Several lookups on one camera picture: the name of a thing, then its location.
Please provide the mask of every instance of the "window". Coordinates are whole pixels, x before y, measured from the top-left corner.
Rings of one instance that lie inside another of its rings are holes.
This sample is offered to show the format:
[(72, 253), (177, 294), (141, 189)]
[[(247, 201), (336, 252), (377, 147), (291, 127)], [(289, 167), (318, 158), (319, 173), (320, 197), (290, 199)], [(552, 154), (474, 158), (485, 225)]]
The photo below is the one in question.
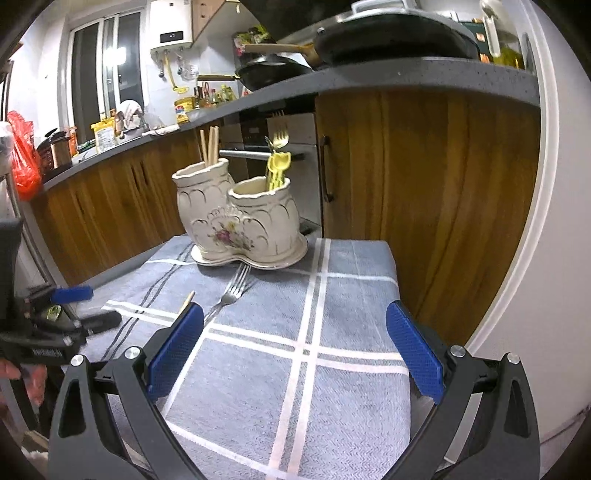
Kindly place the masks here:
[(67, 72), (68, 122), (78, 142), (95, 137), (91, 125), (123, 100), (144, 108), (140, 68), (142, 12), (101, 18), (72, 31)]

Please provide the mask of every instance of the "ceramic saucer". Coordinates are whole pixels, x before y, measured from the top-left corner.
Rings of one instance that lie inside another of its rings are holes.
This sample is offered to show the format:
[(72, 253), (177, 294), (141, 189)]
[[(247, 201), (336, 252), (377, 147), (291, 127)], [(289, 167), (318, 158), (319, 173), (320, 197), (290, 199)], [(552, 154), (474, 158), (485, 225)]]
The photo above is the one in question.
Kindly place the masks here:
[(193, 260), (195, 260), (199, 265), (203, 265), (204, 267), (219, 267), (221, 265), (227, 265), (228, 263), (238, 260), (252, 266), (252, 268), (258, 268), (259, 270), (279, 270), (281, 268), (290, 267), (304, 258), (304, 255), (308, 251), (308, 240), (306, 240), (304, 235), (298, 233), (297, 242), (298, 245), (294, 252), (289, 257), (284, 258), (278, 262), (255, 262), (244, 255), (231, 255), (227, 258), (220, 258), (219, 260), (205, 260), (201, 256), (201, 251), (197, 245), (193, 245), (191, 257), (193, 257)]

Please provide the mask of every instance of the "gray countertop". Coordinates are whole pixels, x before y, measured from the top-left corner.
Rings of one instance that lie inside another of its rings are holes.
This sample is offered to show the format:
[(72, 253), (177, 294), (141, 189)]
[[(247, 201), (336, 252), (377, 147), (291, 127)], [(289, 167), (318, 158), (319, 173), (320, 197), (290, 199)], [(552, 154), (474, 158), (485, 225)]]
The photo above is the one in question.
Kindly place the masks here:
[[(346, 89), (426, 87), (481, 92), (540, 106), (537, 78), (524, 70), (473, 60), (411, 58), (370, 61), (327, 68), (279, 82), (215, 109), (189, 112), (190, 122), (180, 131), (197, 128), (233, 113), (287, 98)], [(47, 191), (100, 161), (159, 137), (140, 137), (82, 161), (44, 184)]]

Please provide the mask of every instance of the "chopsticks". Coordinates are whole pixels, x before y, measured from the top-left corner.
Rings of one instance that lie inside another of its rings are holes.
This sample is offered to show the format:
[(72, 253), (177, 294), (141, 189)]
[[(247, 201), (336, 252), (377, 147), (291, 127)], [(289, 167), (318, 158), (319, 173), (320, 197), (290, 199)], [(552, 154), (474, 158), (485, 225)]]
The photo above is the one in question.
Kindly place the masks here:
[(185, 299), (185, 301), (183, 302), (183, 306), (181, 307), (181, 309), (178, 311), (177, 317), (178, 315), (181, 315), (181, 313), (183, 312), (183, 310), (185, 308), (187, 308), (187, 305), (189, 305), (189, 303), (191, 302), (191, 300), (193, 299), (193, 297), (195, 296), (195, 291), (192, 290), (191, 293), (189, 293), (189, 296)]
[(211, 167), (217, 163), (219, 158), (219, 141), (220, 141), (220, 128), (209, 127), (209, 143), (206, 146), (205, 143), (205, 132), (204, 130), (199, 131), (199, 137), (201, 139), (201, 158), (205, 162), (205, 167)]

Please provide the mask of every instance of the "yellow spoon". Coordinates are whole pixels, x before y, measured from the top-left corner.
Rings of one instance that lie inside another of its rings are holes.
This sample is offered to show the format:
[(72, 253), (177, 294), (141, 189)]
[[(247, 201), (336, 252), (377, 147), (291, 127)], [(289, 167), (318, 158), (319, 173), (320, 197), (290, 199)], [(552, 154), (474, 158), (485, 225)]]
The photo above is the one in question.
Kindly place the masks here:
[(269, 171), (273, 174), (270, 190), (281, 187), (285, 178), (285, 171), (291, 165), (291, 153), (277, 152), (270, 156), (268, 161)]
[(268, 192), (272, 190), (271, 185), (273, 183), (273, 180), (275, 179), (275, 174), (277, 173), (277, 171), (275, 170), (275, 165), (271, 160), (273, 158), (273, 155), (274, 154), (271, 154), (269, 156), (269, 159), (267, 160), (267, 173), (265, 174), (265, 176), (267, 177), (265, 187)]

